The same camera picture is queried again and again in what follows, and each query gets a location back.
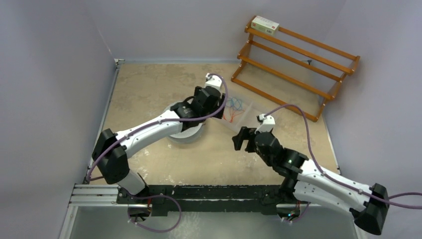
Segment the clear plastic divided tray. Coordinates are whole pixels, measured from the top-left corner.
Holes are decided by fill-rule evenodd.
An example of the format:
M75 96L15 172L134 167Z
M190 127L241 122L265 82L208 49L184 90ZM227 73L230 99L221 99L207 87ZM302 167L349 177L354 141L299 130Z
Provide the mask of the clear plastic divided tray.
M222 119L216 120L230 130L239 132L242 126L258 127L259 122L257 121L257 116L266 114L272 109L245 93L229 89L223 117Z

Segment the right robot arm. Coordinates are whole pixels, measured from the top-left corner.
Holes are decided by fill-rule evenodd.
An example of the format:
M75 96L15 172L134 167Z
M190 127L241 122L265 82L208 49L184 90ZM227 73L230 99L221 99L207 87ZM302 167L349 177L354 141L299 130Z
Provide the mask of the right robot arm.
M362 184L317 167L306 155L283 147L271 131L257 132L243 126L232 141L235 150L247 141L246 152L256 153L284 177L279 190L284 202L318 204L351 216L355 225L369 234L381 235L389 210L384 202L388 197L386 187Z

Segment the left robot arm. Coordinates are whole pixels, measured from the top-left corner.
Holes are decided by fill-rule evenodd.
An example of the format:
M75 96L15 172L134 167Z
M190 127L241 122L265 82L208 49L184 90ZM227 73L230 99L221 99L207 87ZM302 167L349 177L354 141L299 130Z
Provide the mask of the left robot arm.
M148 199L147 184L129 168L129 158L165 137L198 127L211 117L221 118L225 102L226 94L218 89L196 87L193 96L174 103L148 122L118 132L104 129L92 152L93 167L107 184L119 185L135 203L144 203Z

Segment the white perforated cable spool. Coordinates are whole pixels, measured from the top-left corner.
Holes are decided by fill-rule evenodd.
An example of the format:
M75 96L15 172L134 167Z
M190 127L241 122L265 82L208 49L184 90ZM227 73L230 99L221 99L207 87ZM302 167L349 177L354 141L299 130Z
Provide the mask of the white perforated cable spool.
M201 122L195 127L191 127L183 132L170 135L167 138L171 140L172 142L178 143L178 144L193 143L199 139L204 128L205 128L204 123Z

